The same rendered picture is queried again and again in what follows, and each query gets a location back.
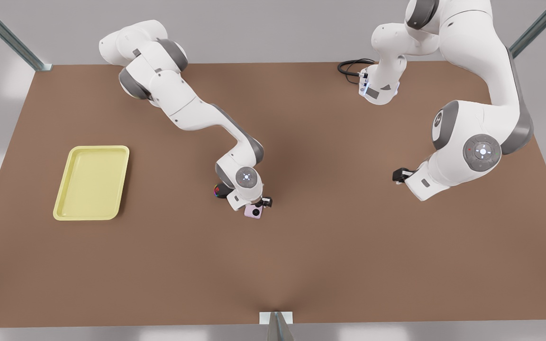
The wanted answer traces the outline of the silver frame post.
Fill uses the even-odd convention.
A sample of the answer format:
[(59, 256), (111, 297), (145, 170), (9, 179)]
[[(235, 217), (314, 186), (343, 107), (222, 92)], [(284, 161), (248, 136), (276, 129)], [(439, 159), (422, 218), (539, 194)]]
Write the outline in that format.
[(510, 46), (509, 52), (513, 58), (517, 58), (545, 29), (546, 9)]
[(266, 341), (295, 341), (288, 324), (293, 324), (293, 312), (260, 312), (259, 323), (267, 324)]
[(20, 56), (36, 72), (52, 70), (52, 64), (41, 61), (24, 43), (0, 20), (0, 39)]

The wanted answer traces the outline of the yellow rectangular tray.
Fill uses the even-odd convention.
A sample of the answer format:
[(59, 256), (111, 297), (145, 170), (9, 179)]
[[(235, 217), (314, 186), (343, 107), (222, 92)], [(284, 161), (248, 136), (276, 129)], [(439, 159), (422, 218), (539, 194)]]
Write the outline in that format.
[(79, 145), (67, 158), (53, 216), (59, 221), (110, 220), (120, 207), (129, 160), (125, 145)]

